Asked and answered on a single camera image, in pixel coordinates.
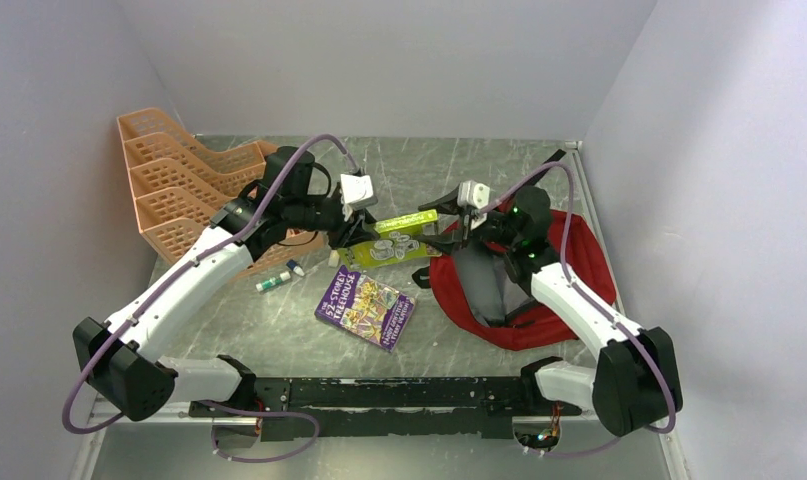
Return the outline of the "green activity book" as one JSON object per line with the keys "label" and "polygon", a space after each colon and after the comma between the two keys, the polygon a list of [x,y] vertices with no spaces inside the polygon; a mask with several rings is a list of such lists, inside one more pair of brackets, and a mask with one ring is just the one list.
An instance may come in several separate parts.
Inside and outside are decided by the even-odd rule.
{"label": "green activity book", "polygon": [[337,249],[337,253],[351,270],[438,257],[441,255],[438,250],[418,240],[421,235],[435,235],[438,220],[439,214],[435,209],[381,220],[374,225],[378,239]]}

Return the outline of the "purple treehouse book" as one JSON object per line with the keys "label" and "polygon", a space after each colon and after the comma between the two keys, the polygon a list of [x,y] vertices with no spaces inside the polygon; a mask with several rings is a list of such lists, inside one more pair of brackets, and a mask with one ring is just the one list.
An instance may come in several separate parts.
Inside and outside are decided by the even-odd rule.
{"label": "purple treehouse book", "polygon": [[320,321],[392,352],[415,307],[414,298],[342,265],[314,314]]}

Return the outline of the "red backpack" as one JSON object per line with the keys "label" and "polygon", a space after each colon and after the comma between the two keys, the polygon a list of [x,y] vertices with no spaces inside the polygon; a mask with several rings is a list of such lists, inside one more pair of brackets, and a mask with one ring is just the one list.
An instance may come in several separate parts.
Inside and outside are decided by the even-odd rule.
{"label": "red backpack", "polygon": [[442,214],[455,219],[442,232],[468,230],[468,243],[451,255],[431,259],[427,267],[412,276],[419,287],[433,293],[456,326],[503,349],[520,351],[579,338],[579,322],[558,313],[555,307],[556,300],[574,282],[583,282],[588,293],[607,305],[617,297],[602,246],[582,216],[550,206],[553,262],[513,261],[496,245],[472,235],[489,212],[503,211],[521,187],[538,187],[538,182],[554,168],[568,172],[569,166],[562,161],[565,154],[557,150],[482,210],[460,207],[458,214]]}

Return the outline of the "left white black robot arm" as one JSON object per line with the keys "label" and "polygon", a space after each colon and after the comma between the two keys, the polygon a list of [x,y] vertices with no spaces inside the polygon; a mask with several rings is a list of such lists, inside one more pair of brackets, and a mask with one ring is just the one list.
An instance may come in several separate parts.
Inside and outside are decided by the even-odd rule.
{"label": "left white black robot arm", "polygon": [[229,355],[209,360],[166,356],[171,339],[224,285],[248,270],[292,230],[325,232],[333,248],[374,237],[368,207],[377,198],[360,167],[308,191],[317,169],[305,148],[280,147],[265,174],[248,182],[212,217],[196,242],[162,277],[106,320],[83,319],[72,338],[88,384],[121,418],[147,419],[172,402],[216,402],[240,416],[256,405],[255,374]]}

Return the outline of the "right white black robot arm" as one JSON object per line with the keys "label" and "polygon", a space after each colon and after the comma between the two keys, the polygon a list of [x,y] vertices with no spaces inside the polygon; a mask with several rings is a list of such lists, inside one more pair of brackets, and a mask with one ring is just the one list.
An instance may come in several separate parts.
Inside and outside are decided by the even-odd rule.
{"label": "right white black robot arm", "polygon": [[533,186],[491,203],[485,186],[466,182],[430,208],[454,222],[426,237],[438,256],[417,278],[453,323],[506,350],[576,339],[593,357],[590,367],[558,357],[525,367],[518,398],[527,412],[567,403],[616,437],[672,431],[683,404],[673,341],[615,309],[611,273],[584,220],[554,210]]}

